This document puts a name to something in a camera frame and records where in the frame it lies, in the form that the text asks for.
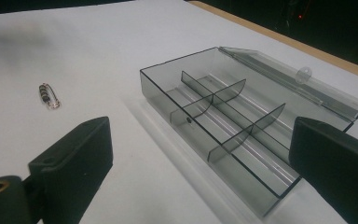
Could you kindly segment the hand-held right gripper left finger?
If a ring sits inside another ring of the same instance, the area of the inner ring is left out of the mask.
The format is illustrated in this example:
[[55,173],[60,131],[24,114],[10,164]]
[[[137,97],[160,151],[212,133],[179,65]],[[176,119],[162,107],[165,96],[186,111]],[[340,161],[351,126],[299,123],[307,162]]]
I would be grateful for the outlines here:
[[112,166],[109,118],[79,124],[29,162],[31,220],[78,224]]

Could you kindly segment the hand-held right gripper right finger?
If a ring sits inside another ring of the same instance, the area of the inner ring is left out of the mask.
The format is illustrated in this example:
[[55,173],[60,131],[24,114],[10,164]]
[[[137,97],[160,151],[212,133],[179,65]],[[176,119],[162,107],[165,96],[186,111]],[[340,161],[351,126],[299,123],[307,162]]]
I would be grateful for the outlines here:
[[290,165],[349,224],[358,224],[358,139],[322,121],[295,120]]

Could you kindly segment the small metal spring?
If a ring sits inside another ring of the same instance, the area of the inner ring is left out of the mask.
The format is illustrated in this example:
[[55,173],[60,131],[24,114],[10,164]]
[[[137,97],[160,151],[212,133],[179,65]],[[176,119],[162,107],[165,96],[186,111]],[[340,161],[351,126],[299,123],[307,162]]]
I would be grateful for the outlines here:
[[61,106],[61,102],[56,96],[54,90],[50,87],[48,83],[42,83],[39,86],[39,95],[42,102],[49,109],[57,109]]

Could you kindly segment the clear grey plastic compartment box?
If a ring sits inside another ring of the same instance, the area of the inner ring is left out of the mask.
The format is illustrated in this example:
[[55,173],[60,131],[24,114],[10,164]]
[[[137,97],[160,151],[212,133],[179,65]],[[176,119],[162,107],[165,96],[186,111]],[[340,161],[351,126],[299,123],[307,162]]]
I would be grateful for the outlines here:
[[289,164],[298,117],[346,132],[358,98],[268,55],[206,49],[140,72],[148,103],[258,216],[299,182]]

